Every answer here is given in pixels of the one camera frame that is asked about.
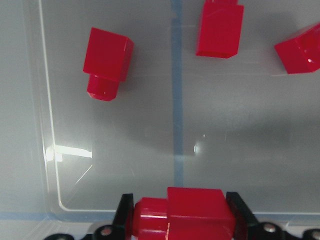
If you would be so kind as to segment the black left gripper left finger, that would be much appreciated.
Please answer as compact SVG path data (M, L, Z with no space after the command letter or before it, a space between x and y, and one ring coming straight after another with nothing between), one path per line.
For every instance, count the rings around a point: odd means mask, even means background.
M93 233L94 240L131 240L133 232L134 196L121 196L112 224L103 225Z

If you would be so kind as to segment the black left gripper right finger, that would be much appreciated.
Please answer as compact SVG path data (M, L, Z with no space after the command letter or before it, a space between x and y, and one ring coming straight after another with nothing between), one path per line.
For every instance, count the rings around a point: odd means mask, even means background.
M226 202L235 217L234 240L282 240L283 231L274 223L259 222L238 192L227 192Z

